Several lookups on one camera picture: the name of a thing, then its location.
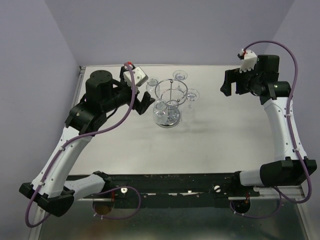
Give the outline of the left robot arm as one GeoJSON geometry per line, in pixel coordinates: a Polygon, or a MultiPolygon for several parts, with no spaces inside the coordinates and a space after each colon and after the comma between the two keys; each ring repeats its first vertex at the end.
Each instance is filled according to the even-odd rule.
{"type": "Polygon", "coordinates": [[[155,101],[148,92],[138,100],[138,88],[148,80],[140,67],[128,70],[123,66],[119,77],[120,80],[114,79],[106,70],[90,74],[85,94],[70,110],[50,159],[32,182],[19,188],[21,194],[55,217],[63,216],[78,199],[92,194],[104,198],[110,194],[110,181],[101,171],[78,180],[67,179],[80,153],[110,118],[107,114],[128,105],[142,115],[155,101]]]}

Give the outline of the clear wine glass front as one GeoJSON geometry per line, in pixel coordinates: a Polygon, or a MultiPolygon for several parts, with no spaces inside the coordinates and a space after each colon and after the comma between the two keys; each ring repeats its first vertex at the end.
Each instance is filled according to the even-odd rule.
{"type": "Polygon", "coordinates": [[[153,105],[153,120],[157,125],[165,124],[168,118],[168,108],[164,101],[156,100],[153,105]]]}

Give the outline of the clear wine glass far left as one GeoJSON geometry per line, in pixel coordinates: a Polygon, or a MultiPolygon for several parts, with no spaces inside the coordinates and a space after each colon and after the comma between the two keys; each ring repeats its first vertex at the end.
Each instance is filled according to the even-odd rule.
{"type": "Polygon", "coordinates": [[[159,83],[159,80],[157,78],[150,78],[146,83],[146,87],[145,87],[146,91],[150,95],[154,95],[156,86],[158,85],[158,83],[159,83]]]}

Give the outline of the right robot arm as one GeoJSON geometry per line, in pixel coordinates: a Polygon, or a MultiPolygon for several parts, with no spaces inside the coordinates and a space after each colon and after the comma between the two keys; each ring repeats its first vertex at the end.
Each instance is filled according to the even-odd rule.
{"type": "Polygon", "coordinates": [[[225,71],[220,91],[229,97],[235,84],[236,94],[259,97],[270,123],[275,160],[257,170],[237,172],[238,179],[230,183],[230,191],[241,196],[248,186],[298,186],[317,169],[317,164],[308,158],[300,142],[293,102],[289,99],[291,85],[278,80],[280,58],[256,55],[251,50],[243,51],[238,57],[242,60],[240,67],[225,71]]]}

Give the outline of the clear wine glass far right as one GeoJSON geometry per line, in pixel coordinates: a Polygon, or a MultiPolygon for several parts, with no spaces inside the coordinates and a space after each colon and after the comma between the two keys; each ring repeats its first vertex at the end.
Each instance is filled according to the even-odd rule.
{"type": "Polygon", "coordinates": [[[184,70],[176,70],[172,74],[174,81],[176,82],[176,87],[181,90],[181,83],[183,83],[187,78],[188,74],[184,70]]]}

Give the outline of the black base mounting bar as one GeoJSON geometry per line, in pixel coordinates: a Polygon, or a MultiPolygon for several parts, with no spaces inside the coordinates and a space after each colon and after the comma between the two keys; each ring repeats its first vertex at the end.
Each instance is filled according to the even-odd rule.
{"type": "Polygon", "coordinates": [[[252,186],[242,186],[234,173],[106,174],[101,193],[90,198],[114,196],[114,206],[134,209],[228,208],[229,199],[258,197],[252,186]]]}

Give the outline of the clear wine glass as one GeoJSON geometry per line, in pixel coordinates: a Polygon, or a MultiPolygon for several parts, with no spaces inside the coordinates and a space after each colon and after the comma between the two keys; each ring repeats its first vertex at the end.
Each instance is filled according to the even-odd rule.
{"type": "Polygon", "coordinates": [[[188,74],[184,70],[176,70],[172,74],[174,81],[176,82],[176,87],[181,90],[181,83],[183,83],[187,78],[188,74]]]}
{"type": "Polygon", "coordinates": [[[156,100],[153,105],[153,120],[157,125],[165,124],[168,118],[168,108],[164,101],[156,100]]]}
{"type": "Polygon", "coordinates": [[[195,110],[195,103],[200,98],[200,93],[193,88],[189,88],[186,93],[186,101],[183,105],[182,113],[182,120],[185,123],[191,123],[196,115],[195,110]]]}
{"type": "Polygon", "coordinates": [[[150,95],[154,95],[156,86],[158,85],[158,83],[159,83],[159,80],[157,78],[150,78],[146,83],[146,87],[145,87],[146,91],[150,95]]]}

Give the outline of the chrome wine glass rack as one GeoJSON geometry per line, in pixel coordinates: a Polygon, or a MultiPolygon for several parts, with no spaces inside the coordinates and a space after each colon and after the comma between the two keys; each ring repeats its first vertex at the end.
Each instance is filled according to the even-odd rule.
{"type": "Polygon", "coordinates": [[[156,124],[161,128],[176,127],[182,120],[181,107],[186,102],[188,87],[182,82],[181,90],[177,89],[174,79],[159,81],[155,87],[155,101],[164,101],[167,105],[167,121],[164,124],[156,124]]]}

